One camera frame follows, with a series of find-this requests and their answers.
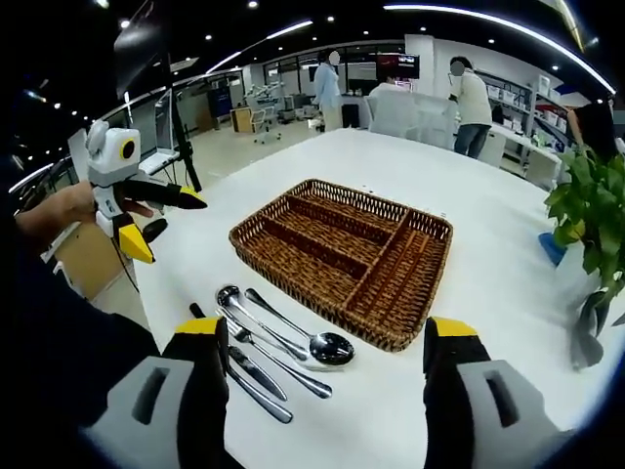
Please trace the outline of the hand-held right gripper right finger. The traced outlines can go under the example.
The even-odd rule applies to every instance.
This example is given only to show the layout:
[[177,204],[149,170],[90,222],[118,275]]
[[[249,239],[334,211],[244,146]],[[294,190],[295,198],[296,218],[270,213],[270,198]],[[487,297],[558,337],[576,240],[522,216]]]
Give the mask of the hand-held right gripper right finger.
[[541,392],[459,320],[429,318],[423,400],[428,468],[536,468],[562,442]]

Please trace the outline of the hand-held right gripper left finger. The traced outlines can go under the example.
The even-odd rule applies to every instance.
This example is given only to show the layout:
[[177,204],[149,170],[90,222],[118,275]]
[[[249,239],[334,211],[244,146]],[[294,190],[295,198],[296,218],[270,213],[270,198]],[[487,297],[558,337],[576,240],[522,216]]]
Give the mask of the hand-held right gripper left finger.
[[228,333],[216,317],[181,324],[107,393],[85,440],[112,468],[217,468],[225,453]]

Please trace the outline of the person's left hand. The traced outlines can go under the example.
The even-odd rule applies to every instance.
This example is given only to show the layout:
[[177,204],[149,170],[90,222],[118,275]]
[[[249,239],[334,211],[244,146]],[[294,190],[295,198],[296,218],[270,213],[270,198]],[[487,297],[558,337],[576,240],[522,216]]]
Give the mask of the person's left hand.
[[[123,211],[146,218],[153,216],[150,208],[126,198],[121,192],[116,197]],[[96,222],[96,201],[92,187],[87,181],[63,188],[54,194],[53,200],[53,205],[60,210],[64,224]]]

